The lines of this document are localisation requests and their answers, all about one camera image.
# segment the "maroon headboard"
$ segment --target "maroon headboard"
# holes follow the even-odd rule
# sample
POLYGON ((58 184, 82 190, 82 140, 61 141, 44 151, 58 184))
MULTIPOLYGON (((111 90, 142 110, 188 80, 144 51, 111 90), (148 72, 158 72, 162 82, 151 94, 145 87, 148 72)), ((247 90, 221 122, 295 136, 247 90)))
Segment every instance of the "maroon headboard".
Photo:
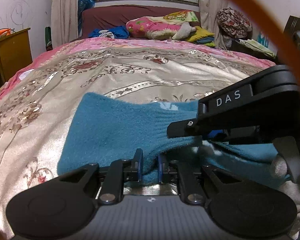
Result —
MULTIPOLYGON (((82 13, 82 38, 87 38, 94 29, 107 30, 112 27, 126 25, 128 21, 143 16, 159 17, 182 10, 141 5, 112 5, 91 8, 82 13)), ((195 14, 199 22, 193 24, 193 26, 200 25, 200 13, 195 12, 195 14)))

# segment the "pink blanket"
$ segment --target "pink blanket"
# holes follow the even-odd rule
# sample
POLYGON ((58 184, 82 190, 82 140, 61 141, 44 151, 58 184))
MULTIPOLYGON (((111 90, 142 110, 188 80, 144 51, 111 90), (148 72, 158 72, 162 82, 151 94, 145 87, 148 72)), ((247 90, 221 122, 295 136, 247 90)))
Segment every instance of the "pink blanket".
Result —
POLYGON ((12 78, 9 79, 8 83, 0 91, 0 99, 3 98, 6 94, 8 94, 17 84, 20 83, 21 80, 19 79, 19 76, 22 73, 44 65, 45 62, 52 60, 55 56, 68 55, 78 51, 89 49, 103 49, 107 47, 156 47, 161 49, 197 49, 218 58, 231 59, 237 62, 254 65, 261 69, 266 69, 275 65, 275 63, 269 60, 257 59, 253 56, 244 53, 212 49, 204 45, 195 45, 186 41, 118 40, 98 37, 74 41, 62 45, 52 51, 42 53, 34 60, 33 63, 19 70, 12 78))

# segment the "wooden cabinet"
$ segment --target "wooden cabinet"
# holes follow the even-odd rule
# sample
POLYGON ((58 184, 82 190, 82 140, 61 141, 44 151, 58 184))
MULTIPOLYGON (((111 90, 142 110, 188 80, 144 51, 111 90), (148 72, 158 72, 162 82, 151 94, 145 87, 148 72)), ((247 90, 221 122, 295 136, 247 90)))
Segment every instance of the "wooden cabinet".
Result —
POLYGON ((0 87, 32 63, 28 30, 30 28, 0 38, 0 87))

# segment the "floral bedspread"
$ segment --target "floral bedspread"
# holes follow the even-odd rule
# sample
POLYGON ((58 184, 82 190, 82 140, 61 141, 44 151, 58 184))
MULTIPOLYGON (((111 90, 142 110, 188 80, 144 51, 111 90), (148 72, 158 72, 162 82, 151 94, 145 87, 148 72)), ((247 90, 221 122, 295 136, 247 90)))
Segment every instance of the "floral bedspread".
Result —
POLYGON ((85 93, 137 104, 187 101, 272 65, 180 41, 93 38, 42 54, 0 91, 0 229, 13 236, 5 208, 15 194, 57 176, 69 126, 85 93), (18 79, 29 69, 34 70, 18 79))

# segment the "curtain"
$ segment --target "curtain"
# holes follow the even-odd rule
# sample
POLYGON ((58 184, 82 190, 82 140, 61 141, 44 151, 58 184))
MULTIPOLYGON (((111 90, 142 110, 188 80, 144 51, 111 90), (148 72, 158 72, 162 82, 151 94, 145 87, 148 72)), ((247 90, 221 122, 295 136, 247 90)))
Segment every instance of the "curtain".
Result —
POLYGON ((78 38, 78 0, 52 0, 51 37, 54 49, 78 38))
POLYGON ((217 13, 228 7, 229 0, 199 0, 201 27, 215 34, 215 44, 218 48, 226 49, 217 24, 217 13))

